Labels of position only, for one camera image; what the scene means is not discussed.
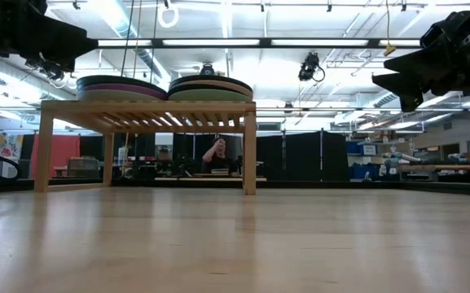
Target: ceiling-mounted camera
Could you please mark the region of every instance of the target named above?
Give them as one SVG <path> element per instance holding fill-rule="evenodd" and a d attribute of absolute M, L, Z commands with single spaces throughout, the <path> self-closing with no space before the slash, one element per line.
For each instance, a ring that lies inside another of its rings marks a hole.
<path fill-rule="evenodd" d="M 204 63 L 202 69 L 200 70 L 200 75 L 215 75 L 215 70 L 211 63 Z"/>
<path fill-rule="evenodd" d="M 62 81 L 64 79 L 64 72 L 56 63 L 44 60 L 29 59 L 26 60 L 24 65 L 30 67 L 32 71 L 39 71 L 52 81 Z"/>
<path fill-rule="evenodd" d="M 323 78 L 322 79 L 315 79 L 314 74 L 316 72 L 322 72 Z M 318 53 L 309 52 L 307 57 L 305 57 L 305 61 L 301 64 L 300 73 L 298 74 L 298 78 L 300 81 L 323 81 L 325 79 L 325 71 L 323 68 L 319 66 L 319 57 Z"/>

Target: wooden slat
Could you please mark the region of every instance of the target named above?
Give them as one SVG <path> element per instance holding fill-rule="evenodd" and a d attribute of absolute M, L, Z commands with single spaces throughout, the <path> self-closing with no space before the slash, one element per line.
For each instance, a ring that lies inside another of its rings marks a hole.
<path fill-rule="evenodd" d="M 177 112 L 173 112 L 173 113 L 171 113 L 171 115 L 172 115 L 173 117 L 175 117 L 175 119 L 176 119 L 178 122 L 180 122 L 180 124 L 181 124 L 182 126 L 188 126 L 188 125 L 187 125 L 187 122 L 182 118 L 182 114 L 177 113 Z"/>
<path fill-rule="evenodd" d="M 220 126 L 217 119 L 217 113 L 206 112 L 205 115 L 208 117 L 208 120 L 213 123 L 213 126 Z"/>
<path fill-rule="evenodd" d="M 122 125 L 124 127 L 129 127 L 128 124 L 124 123 L 124 121 L 117 115 L 114 115 L 114 114 L 111 114 L 109 112 L 104 112 L 103 113 L 104 116 L 106 116 L 107 118 L 115 121 L 116 123 L 118 123 L 119 125 Z"/>
<path fill-rule="evenodd" d="M 113 122 L 113 120 L 108 120 L 104 118 L 102 114 L 99 113 L 88 113 L 88 116 L 92 117 L 93 119 L 99 120 L 103 123 L 106 123 L 109 127 L 116 127 L 117 124 Z"/>
<path fill-rule="evenodd" d="M 195 117 L 193 117 L 192 114 L 184 112 L 183 115 L 191 122 L 191 124 L 193 125 L 192 127 L 198 126 L 198 124 L 196 123 L 196 119 Z"/>
<path fill-rule="evenodd" d="M 193 115 L 195 115 L 195 117 L 200 120 L 200 123 L 202 123 L 202 127 L 209 126 L 208 120 L 205 119 L 205 116 L 202 112 L 193 113 Z"/>
<path fill-rule="evenodd" d="M 240 128 L 240 115 L 233 114 L 233 122 L 235 122 L 235 128 L 239 129 Z"/>
<path fill-rule="evenodd" d="M 162 121 L 157 114 L 155 114 L 153 112 L 144 112 L 143 114 L 146 115 L 147 117 L 149 117 L 150 119 L 160 123 L 160 125 L 167 126 L 167 124 L 164 121 Z"/>
<path fill-rule="evenodd" d="M 100 133 L 108 133 L 112 127 L 111 122 L 105 123 L 94 118 L 93 116 L 81 116 L 77 113 L 59 113 L 57 118 L 68 123 L 81 126 L 82 128 L 94 130 Z"/>
<path fill-rule="evenodd" d="M 227 115 L 227 113 L 220 113 L 220 117 L 222 118 L 224 127 L 229 127 L 229 116 Z"/>
<path fill-rule="evenodd" d="M 156 113 L 158 116 L 164 118 L 164 120 L 168 121 L 168 123 L 171 124 L 171 126 L 178 126 L 177 122 L 175 122 L 168 114 L 165 112 L 157 112 Z"/>

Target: round disc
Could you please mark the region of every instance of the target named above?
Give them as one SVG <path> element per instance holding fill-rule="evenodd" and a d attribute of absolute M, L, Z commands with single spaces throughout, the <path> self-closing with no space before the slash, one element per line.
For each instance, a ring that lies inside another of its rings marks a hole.
<path fill-rule="evenodd" d="M 87 92 L 87 91 L 91 91 L 91 90 L 124 90 L 124 91 L 129 91 L 129 92 L 132 92 L 132 93 L 145 94 L 145 95 L 149 95 L 149 96 L 152 96 L 152 97 L 157 97 L 161 100 L 168 99 L 167 95 L 162 94 L 158 90 L 149 89 L 149 88 L 144 87 L 144 86 L 124 85 L 124 84 L 88 85 L 83 90 L 79 90 L 79 93 Z"/>

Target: black equipment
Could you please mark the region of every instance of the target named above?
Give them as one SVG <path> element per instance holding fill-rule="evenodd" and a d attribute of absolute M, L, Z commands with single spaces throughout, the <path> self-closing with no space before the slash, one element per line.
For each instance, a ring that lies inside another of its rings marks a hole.
<path fill-rule="evenodd" d="M 449 91 L 470 95 L 470 11 L 452 12 L 420 38 L 422 50 L 384 62 L 398 73 L 372 81 L 398 95 L 404 112 L 423 102 L 423 93 L 442 96 Z"/>
<path fill-rule="evenodd" d="M 213 65 L 210 63 L 204 64 L 204 66 L 202 66 L 202 69 L 200 70 L 200 75 L 215 75 Z"/>
<path fill-rule="evenodd" d="M 323 78 L 321 80 L 314 79 L 314 74 L 320 70 L 323 72 Z M 301 64 L 300 73 L 298 73 L 300 81 L 310 81 L 311 79 L 317 82 L 325 79 L 325 71 L 319 66 L 318 53 L 311 53 L 305 57 L 304 63 Z"/>
<path fill-rule="evenodd" d="M 59 79 L 99 43 L 82 28 L 44 16 L 46 9 L 46 0 L 0 0 L 0 56 L 18 54 Z"/>

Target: wooden table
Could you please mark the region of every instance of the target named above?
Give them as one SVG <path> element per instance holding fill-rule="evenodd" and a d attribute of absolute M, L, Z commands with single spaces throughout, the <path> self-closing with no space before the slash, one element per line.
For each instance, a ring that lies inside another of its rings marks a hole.
<path fill-rule="evenodd" d="M 257 191 L 257 106 L 255 102 L 42 101 L 34 190 L 73 190 L 48 186 L 54 118 L 104 135 L 103 183 L 112 183 L 114 133 L 243 133 L 244 193 Z"/>

